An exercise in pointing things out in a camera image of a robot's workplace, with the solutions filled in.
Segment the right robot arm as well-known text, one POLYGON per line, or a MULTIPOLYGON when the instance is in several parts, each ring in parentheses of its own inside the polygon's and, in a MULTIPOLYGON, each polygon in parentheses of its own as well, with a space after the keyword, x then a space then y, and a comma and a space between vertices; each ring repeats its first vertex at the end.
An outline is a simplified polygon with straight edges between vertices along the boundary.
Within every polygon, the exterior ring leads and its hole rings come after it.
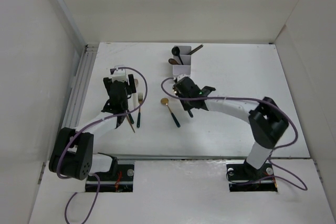
POLYGON ((252 149, 244 161, 244 175, 250 179, 259 176, 271 151, 289 126, 288 119, 278 110, 271 98, 256 103, 242 100, 209 99, 215 88, 200 89, 190 77, 178 77, 173 86, 185 111, 202 109, 219 112, 240 119, 250 125, 254 137, 252 149))

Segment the black spoon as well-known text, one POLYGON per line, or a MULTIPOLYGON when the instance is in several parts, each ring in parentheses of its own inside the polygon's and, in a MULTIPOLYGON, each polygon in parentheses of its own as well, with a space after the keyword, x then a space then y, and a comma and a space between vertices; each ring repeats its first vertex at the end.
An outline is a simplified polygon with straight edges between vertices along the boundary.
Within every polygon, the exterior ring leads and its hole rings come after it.
POLYGON ((182 58, 181 58, 181 56, 180 56, 180 48, 179 48, 178 46, 175 46, 175 47, 172 48, 171 52, 172 52, 172 54, 173 54, 174 56, 177 56, 178 59, 179 59, 179 61, 180 61, 180 63, 181 63, 182 65, 184 65, 183 60, 182 60, 182 58))

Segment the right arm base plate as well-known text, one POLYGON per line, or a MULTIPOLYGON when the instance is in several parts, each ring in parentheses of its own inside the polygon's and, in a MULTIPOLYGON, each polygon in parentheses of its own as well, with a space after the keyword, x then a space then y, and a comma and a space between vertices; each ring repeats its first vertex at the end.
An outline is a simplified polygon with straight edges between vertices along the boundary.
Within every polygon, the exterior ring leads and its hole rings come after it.
POLYGON ((226 179, 231 193, 278 191, 274 170, 269 163, 264 163, 260 169, 245 163, 229 163, 226 165, 226 179))

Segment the brown spoon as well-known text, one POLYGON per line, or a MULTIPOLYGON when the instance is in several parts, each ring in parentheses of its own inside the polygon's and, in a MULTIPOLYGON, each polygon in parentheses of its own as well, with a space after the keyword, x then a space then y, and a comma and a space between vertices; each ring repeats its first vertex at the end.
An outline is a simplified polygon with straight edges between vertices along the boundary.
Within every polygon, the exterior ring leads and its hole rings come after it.
POLYGON ((170 59, 168 60, 168 62, 169 62, 169 64, 171 64, 171 65, 179 65, 179 63, 178 63, 175 59, 173 59, 173 58, 170 58, 170 59))

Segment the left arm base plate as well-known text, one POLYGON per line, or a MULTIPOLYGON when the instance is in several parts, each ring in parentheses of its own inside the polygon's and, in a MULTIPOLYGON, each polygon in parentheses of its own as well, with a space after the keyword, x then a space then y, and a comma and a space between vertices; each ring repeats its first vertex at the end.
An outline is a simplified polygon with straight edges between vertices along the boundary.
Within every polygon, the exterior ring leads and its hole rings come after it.
POLYGON ((97 173, 100 178, 100 193, 133 192, 134 163, 114 163, 108 172, 97 173))

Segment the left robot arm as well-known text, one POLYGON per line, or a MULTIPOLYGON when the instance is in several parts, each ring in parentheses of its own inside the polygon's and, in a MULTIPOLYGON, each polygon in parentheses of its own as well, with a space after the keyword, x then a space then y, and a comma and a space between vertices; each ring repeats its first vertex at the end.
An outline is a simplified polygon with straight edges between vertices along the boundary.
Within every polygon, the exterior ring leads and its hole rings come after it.
POLYGON ((113 157, 94 154, 95 140, 117 129, 128 117, 128 99, 136 93, 132 74, 103 78, 108 99, 101 112, 85 126, 74 129, 63 127, 57 135, 49 161, 49 170, 64 178, 84 180, 89 174, 99 172, 105 180, 117 176, 118 168, 113 157))

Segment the white three-compartment utensil holder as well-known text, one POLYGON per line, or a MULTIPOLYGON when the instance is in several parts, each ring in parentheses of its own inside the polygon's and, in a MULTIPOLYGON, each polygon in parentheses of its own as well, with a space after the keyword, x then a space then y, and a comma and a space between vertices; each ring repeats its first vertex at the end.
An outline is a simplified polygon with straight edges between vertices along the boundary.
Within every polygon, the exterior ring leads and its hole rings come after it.
POLYGON ((180 56, 183 60, 184 65, 182 65, 177 56, 173 56, 179 65, 173 65, 172 67, 172 75, 173 77, 177 77, 179 75, 191 75, 191 55, 190 52, 192 50, 191 46, 178 46, 180 48, 180 56))

